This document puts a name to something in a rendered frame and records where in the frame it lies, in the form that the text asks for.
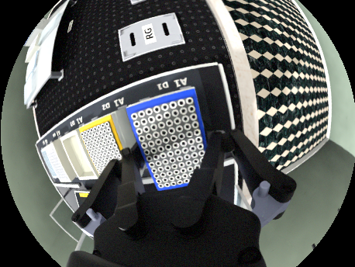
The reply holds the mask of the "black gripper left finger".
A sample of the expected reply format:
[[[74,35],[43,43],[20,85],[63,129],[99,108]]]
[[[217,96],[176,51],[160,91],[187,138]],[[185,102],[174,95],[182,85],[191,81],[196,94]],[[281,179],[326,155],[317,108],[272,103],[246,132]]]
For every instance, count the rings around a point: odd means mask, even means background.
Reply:
[[[115,225],[130,237],[141,235],[146,228],[139,198],[145,192],[140,170],[146,162],[137,142],[120,152],[122,159],[109,161],[71,218],[91,239],[114,213]]]

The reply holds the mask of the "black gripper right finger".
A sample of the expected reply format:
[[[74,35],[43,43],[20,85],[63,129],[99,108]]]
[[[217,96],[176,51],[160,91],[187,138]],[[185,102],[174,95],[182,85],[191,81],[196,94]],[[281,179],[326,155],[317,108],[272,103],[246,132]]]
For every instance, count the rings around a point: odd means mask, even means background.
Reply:
[[[215,131],[202,119],[207,148],[199,168],[179,197],[170,222],[179,234],[198,233],[205,222],[212,194],[220,197],[225,153],[231,152],[252,197],[251,208],[261,228],[282,217],[294,195],[296,181],[275,168],[239,129]],[[235,145],[235,146],[234,146]]]

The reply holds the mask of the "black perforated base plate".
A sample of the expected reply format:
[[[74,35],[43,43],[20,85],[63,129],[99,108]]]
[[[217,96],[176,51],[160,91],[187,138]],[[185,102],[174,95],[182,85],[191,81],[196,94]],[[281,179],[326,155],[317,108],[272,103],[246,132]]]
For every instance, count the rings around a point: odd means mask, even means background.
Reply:
[[[244,133],[240,92],[229,48],[206,0],[77,0],[64,10],[58,27],[52,70],[36,95],[40,138],[87,104],[145,78],[200,64],[222,64],[235,128]],[[185,44],[155,50],[123,61],[119,29],[174,13]],[[68,31],[70,22],[71,30]]]

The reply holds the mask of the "grey flat plate with two black slots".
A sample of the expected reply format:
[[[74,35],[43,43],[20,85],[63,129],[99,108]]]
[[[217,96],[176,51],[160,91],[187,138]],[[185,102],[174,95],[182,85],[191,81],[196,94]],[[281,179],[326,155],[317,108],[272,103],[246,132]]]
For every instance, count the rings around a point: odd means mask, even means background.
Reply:
[[[185,44],[174,13],[119,29],[119,40],[124,62],[155,50]]]

